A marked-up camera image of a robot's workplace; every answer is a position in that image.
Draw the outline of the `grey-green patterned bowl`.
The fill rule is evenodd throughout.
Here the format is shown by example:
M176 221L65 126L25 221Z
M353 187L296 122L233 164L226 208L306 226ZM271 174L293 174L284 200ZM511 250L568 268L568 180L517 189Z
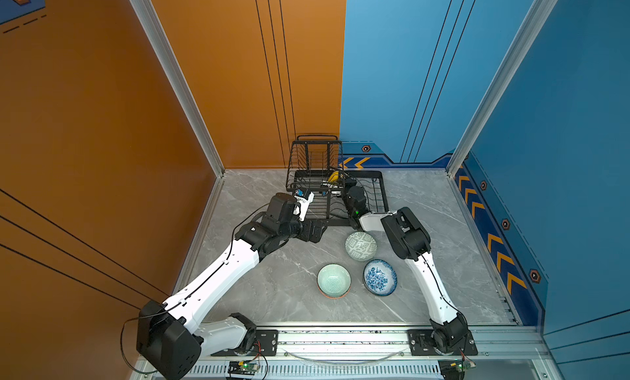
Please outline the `grey-green patterned bowl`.
M346 239L345 249L352 260L369 261L377 253L377 241L367 232L353 232Z

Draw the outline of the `mint green bowl red rim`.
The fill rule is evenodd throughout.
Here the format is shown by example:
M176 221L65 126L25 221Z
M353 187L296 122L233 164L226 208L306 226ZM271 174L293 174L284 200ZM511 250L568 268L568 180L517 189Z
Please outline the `mint green bowl red rim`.
M337 299L344 296L351 287L351 276L339 264L325 265L318 273L318 288L323 295Z

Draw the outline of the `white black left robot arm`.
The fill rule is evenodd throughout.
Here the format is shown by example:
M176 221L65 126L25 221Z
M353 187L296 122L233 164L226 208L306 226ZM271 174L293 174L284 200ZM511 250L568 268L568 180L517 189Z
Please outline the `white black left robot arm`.
M149 301L140 309L136 350L158 373L181 379L204 355L254 349L256 326L243 314L208 325L203 320L240 278L289 240L321 240L326 221L306 217L314 197L300 190L275 194L235 227L231 243L203 273L164 302Z

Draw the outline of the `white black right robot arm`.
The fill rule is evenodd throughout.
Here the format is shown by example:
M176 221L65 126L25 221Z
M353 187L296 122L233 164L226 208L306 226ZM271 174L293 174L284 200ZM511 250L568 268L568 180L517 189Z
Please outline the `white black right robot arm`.
M413 211L373 212L366 192L355 178L342 178L341 198L350 225L363 232L383 232L397 257L412 270L430 314L431 338L441 355L465 354L472 342L465 315L449 297L431 253L431 237Z

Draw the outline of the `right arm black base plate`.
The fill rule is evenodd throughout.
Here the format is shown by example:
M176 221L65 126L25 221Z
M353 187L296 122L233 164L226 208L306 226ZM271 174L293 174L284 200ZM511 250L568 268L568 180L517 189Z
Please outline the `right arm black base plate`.
M453 356L461 357L478 355L476 341L473 334L468 331L467 335L456 342L448 352L440 351L432 337L433 329L412 328L407 331L408 344L412 356Z

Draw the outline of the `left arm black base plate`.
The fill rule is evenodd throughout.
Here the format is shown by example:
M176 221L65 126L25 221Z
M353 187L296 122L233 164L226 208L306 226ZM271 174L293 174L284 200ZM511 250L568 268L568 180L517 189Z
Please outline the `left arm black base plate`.
M222 350L214 353L213 357L254 357L257 353L269 358L277 355L279 331L277 329L262 329L256 331L254 344L249 350Z

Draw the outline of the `yellow bowl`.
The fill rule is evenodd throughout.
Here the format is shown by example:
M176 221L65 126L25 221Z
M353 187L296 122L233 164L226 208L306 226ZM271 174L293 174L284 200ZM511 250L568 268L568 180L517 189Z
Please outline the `yellow bowl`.
M334 173L329 176L329 178L326 180L328 183L331 184L336 184L340 179L340 172L339 171L334 171Z

